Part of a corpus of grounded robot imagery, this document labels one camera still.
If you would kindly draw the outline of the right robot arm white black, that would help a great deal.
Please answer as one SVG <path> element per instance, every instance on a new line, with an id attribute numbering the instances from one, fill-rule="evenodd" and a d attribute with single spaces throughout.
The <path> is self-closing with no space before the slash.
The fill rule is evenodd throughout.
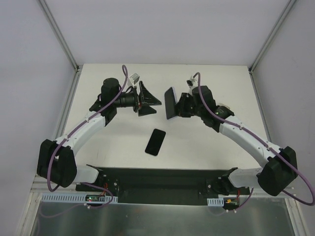
<path id="1" fill-rule="evenodd" d="M 297 167 L 295 151 L 246 132 L 246 127 L 227 106 L 216 104 L 207 86 L 193 87 L 189 93 L 183 92 L 179 100 L 175 98 L 174 89 L 170 88 L 164 97 L 168 119 L 197 116 L 207 127 L 237 143 L 260 165 L 254 169 L 228 170 L 212 182 L 216 192 L 228 195 L 241 187 L 260 187 L 267 194 L 277 196 L 297 178 L 297 174 L 288 166 Z"/>

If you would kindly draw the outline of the right aluminium frame post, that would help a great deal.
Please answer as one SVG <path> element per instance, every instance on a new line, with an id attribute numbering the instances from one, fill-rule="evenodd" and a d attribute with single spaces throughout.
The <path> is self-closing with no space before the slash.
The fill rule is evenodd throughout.
<path id="1" fill-rule="evenodd" d="M 286 19 L 288 18 L 290 12 L 295 7 L 298 0 L 288 0 L 285 7 L 281 11 L 279 17 L 275 21 L 273 27 L 271 28 L 267 38 L 265 39 L 264 43 L 262 44 L 262 47 L 258 51 L 258 54 L 256 55 L 254 61 L 252 62 L 251 66 L 249 67 L 249 73 L 250 75 L 253 74 L 257 66 L 259 65 L 260 61 L 262 60 L 263 56 L 266 54 L 267 50 L 271 46 L 273 40 L 277 36 L 279 30 L 285 23 Z"/>

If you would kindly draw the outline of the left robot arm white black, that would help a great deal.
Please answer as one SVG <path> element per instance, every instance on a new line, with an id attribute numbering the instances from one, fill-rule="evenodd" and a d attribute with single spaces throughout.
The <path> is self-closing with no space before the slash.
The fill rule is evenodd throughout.
<path id="1" fill-rule="evenodd" d="M 77 152 L 96 132 L 111 122 L 118 108 L 131 107 L 141 117 L 155 114 L 153 107 L 162 104 L 142 81 L 127 91 L 123 91 L 123 88 L 116 78 L 105 79 L 101 93 L 79 124 L 68 134 L 42 142 L 36 170 L 40 177 L 63 188 L 82 182 L 86 182 L 93 191 L 103 188 L 104 179 L 96 167 L 76 164 Z"/>

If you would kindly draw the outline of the aluminium frame post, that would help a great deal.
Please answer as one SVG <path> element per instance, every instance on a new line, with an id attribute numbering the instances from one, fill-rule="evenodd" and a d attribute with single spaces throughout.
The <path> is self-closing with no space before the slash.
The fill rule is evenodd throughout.
<path id="1" fill-rule="evenodd" d="M 290 12 L 295 7 L 298 0 L 288 0 L 285 7 L 281 11 L 279 17 L 275 21 L 273 27 L 271 28 L 267 38 L 265 39 L 264 43 L 262 44 L 262 47 L 258 51 L 258 54 L 256 55 L 254 61 L 252 62 L 251 66 L 249 67 L 249 73 L 250 75 L 253 74 L 257 66 L 259 65 L 260 61 L 262 60 L 263 56 L 266 54 L 267 50 L 271 46 L 273 40 L 277 36 L 279 30 L 285 23 L 286 19 L 288 18 Z"/>
<path id="2" fill-rule="evenodd" d="M 51 27 L 51 30 L 53 31 L 55 38 L 57 39 L 59 45 L 61 46 L 61 49 L 63 50 L 65 56 L 67 57 L 68 61 L 70 62 L 72 68 L 75 72 L 78 72 L 80 69 L 80 65 L 77 63 L 54 15 L 51 11 L 48 3 L 46 0 L 37 0 L 36 1 L 41 8 L 49 26 Z"/>

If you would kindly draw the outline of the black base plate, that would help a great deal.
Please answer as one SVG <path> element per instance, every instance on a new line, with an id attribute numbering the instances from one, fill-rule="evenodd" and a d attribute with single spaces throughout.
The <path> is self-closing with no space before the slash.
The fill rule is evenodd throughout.
<path id="1" fill-rule="evenodd" d="M 98 192 L 106 187 L 119 203 L 205 206 L 217 198 L 225 170 L 173 170 L 100 168 L 91 187 L 79 184 L 78 192 Z"/>

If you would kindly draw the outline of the left aluminium frame post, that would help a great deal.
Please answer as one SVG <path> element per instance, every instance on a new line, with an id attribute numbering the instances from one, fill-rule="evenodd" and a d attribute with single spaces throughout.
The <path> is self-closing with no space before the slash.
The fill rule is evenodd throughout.
<path id="1" fill-rule="evenodd" d="M 46 0 L 37 0 L 36 1 L 41 8 L 49 26 L 51 27 L 51 30 L 53 31 L 55 38 L 57 39 L 59 45 L 61 46 L 61 49 L 63 50 L 65 56 L 67 57 L 68 61 L 70 62 L 72 68 L 75 72 L 78 72 L 80 69 L 80 65 L 77 63 L 54 15 L 51 11 L 48 3 Z"/>

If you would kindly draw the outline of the aluminium rail front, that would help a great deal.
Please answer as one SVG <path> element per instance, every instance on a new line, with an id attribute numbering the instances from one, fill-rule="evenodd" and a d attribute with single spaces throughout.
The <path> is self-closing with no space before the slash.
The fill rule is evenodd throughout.
<path id="1" fill-rule="evenodd" d="M 73 182 L 67 187 L 62 187 L 60 184 L 60 186 L 54 192 L 55 193 L 74 192 L 74 191 L 76 191 L 75 188 L 77 187 L 77 185 L 78 185 L 78 187 L 82 187 L 81 183 L 79 183 L 79 182 Z M 261 191 L 265 192 L 266 194 L 275 193 L 276 190 L 280 190 L 280 186 L 276 185 L 276 182 L 266 182 L 266 181 L 263 181 L 261 186 L 257 183 L 257 186 L 255 188 L 257 188 L 258 191 L 260 191 L 260 192 Z M 34 178 L 34 181 L 32 183 L 32 186 L 31 186 L 31 192 L 42 192 L 42 193 L 48 192 L 48 193 L 50 193 L 48 186 L 47 186 L 47 179 L 36 175 Z"/>

